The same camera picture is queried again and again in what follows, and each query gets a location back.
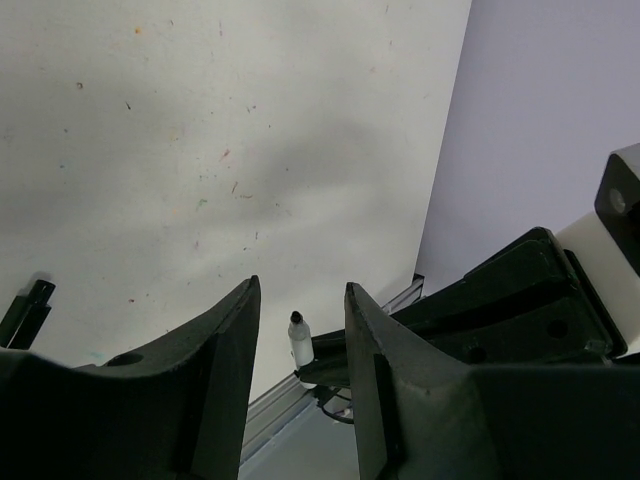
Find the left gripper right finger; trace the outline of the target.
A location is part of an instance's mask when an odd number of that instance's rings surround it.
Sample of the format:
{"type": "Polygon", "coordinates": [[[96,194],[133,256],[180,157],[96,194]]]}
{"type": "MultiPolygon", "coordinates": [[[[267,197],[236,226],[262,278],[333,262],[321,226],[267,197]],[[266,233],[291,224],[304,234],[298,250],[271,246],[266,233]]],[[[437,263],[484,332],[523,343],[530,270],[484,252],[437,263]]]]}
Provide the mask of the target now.
{"type": "Polygon", "coordinates": [[[358,284],[345,337],[364,479],[635,479],[632,365],[464,364],[358,284]]]}

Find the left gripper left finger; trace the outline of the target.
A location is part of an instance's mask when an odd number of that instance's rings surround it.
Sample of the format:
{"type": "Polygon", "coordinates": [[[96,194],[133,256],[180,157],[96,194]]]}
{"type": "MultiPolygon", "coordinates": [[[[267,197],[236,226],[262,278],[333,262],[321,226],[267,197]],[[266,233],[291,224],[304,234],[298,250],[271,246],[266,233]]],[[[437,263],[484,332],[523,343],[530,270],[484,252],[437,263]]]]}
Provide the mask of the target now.
{"type": "Polygon", "coordinates": [[[1,353],[5,479],[234,479],[260,321],[257,277],[107,363],[1,353]]]}

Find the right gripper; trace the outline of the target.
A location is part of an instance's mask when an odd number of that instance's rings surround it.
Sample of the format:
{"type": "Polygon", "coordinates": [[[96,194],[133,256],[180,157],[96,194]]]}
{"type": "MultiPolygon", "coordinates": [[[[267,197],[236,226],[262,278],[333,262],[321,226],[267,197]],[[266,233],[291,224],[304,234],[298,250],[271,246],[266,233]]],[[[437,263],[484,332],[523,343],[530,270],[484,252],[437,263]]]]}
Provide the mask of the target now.
{"type": "Polygon", "coordinates": [[[576,255],[542,227],[391,316],[467,364],[592,363],[628,350],[576,255]]]}

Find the black pen cap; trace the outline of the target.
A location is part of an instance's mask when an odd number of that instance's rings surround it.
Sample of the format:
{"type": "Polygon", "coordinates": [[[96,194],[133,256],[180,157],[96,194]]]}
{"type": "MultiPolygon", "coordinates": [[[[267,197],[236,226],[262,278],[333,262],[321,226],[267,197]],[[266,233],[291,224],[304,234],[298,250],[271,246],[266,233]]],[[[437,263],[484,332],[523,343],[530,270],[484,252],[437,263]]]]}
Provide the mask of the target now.
{"type": "Polygon", "coordinates": [[[1,320],[1,347],[28,350],[51,311],[48,304],[56,285],[35,281],[26,295],[17,295],[1,320]]]}

